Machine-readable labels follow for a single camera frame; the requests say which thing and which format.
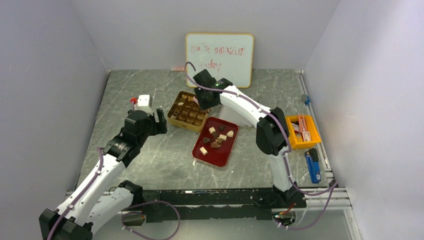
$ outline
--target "red tray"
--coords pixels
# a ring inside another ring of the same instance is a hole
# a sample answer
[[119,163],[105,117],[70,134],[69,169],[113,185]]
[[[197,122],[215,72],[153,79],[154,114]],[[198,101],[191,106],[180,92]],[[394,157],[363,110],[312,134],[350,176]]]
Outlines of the red tray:
[[[225,129],[220,131],[220,126],[224,125]],[[219,148],[212,148],[211,142],[203,143],[202,139],[207,137],[213,140],[212,134],[209,133],[209,129],[214,127],[215,131],[218,134],[227,135],[229,131],[234,132],[233,137],[227,136],[226,140],[222,142]],[[237,132],[239,131],[239,126],[229,121],[225,121],[216,117],[209,117],[204,124],[202,131],[200,132],[199,138],[197,139],[196,144],[193,148],[193,157],[198,160],[202,160],[209,164],[224,167],[227,165],[228,158],[230,157],[231,149],[233,148],[234,142],[236,141]],[[200,148],[204,147],[207,151],[206,155],[200,151]]]

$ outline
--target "blue clamp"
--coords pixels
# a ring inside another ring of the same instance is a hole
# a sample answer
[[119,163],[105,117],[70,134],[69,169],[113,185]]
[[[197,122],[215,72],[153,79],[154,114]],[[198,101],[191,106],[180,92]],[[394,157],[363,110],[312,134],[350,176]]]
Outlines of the blue clamp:
[[321,172],[318,151],[315,148],[311,148],[309,151],[305,152],[305,158],[310,180],[313,184],[319,184],[321,182]]
[[306,94],[302,94],[302,100],[304,101],[304,103],[306,104],[306,105],[308,105],[310,102],[311,102],[311,99],[309,98],[309,96],[308,95],[306,95]]

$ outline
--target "marble tabletop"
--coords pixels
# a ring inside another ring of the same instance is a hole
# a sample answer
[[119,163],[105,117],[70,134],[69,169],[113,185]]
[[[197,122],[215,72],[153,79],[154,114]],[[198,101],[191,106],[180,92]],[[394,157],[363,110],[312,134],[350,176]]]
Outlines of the marble tabletop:
[[[279,107],[286,116],[307,114],[301,98],[299,80],[294,70],[254,69],[249,88],[243,93],[264,106]],[[130,99],[142,94],[153,97],[154,109],[168,113],[180,91],[194,92],[187,86],[183,72],[169,70],[113,70],[101,101],[78,185],[87,177],[99,159],[96,147],[104,147],[124,124]],[[217,116],[214,107],[211,116]],[[215,167],[196,160],[192,150],[199,133],[167,124],[167,134],[151,136],[141,153],[117,177],[112,186],[130,180],[144,189],[225,189],[260,188],[273,185],[273,174],[267,156],[256,146],[255,128],[240,127],[236,142],[225,167]],[[322,159],[319,159],[322,181],[311,183],[304,157],[306,149],[288,154],[292,175],[300,187],[328,186]]]

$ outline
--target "whiteboard frame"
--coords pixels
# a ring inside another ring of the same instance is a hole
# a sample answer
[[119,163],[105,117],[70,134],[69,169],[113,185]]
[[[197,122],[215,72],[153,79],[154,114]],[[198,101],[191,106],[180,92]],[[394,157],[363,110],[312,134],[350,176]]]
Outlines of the whiteboard frame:
[[[250,78],[249,78],[249,85],[248,86],[240,86],[238,87],[239,89],[247,89],[248,87],[251,86],[252,84],[252,66],[253,66],[253,52],[254,52],[254,47],[255,47],[255,37],[253,36],[253,34],[251,33],[217,33],[217,32],[189,32],[185,35],[185,62],[187,62],[189,60],[189,55],[187,54],[188,49],[187,49],[187,37],[189,35],[249,35],[252,37],[252,56],[251,56],[251,61],[250,61]],[[189,79],[185,78],[185,84],[187,84],[187,86],[189,88],[196,88],[195,86],[190,86],[189,85]]]

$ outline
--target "white wall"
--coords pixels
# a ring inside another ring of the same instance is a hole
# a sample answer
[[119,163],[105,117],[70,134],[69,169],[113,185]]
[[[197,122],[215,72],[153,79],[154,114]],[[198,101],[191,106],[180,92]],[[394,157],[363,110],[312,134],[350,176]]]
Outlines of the white wall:
[[365,240],[424,239],[424,2],[343,0],[305,69]]
[[0,239],[41,239],[74,186],[107,72],[69,0],[0,3]]
[[71,0],[109,69],[186,61],[189,32],[251,33],[253,67],[304,69],[340,0]]

